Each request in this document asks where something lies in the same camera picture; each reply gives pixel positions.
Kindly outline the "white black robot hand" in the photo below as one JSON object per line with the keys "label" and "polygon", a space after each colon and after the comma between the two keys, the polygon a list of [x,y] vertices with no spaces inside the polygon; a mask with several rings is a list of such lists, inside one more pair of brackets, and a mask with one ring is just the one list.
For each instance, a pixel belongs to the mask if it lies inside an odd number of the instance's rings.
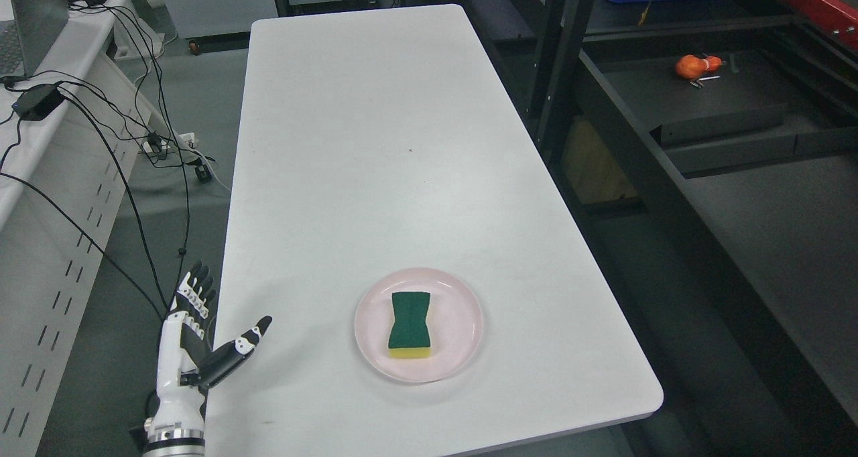
{"label": "white black robot hand", "polygon": [[181,277],[174,300],[162,322],[156,373],[158,409],[147,427],[148,447],[204,436],[202,406],[208,390],[239,368],[254,353],[272,318],[264,316],[254,326],[217,349],[206,339],[217,311],[209,268],[197,261]]}

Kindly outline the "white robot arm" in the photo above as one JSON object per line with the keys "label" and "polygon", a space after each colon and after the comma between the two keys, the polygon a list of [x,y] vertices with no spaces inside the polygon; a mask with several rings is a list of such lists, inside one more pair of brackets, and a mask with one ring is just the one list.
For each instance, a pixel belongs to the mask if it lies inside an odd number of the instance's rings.
{"label": "white robot arm", "polygon": [[181,428],[179,423],[148,433],[153,418],[147,418],[142,426],[128,430],[141,456],[204,456],[204,432],[198,429]]}

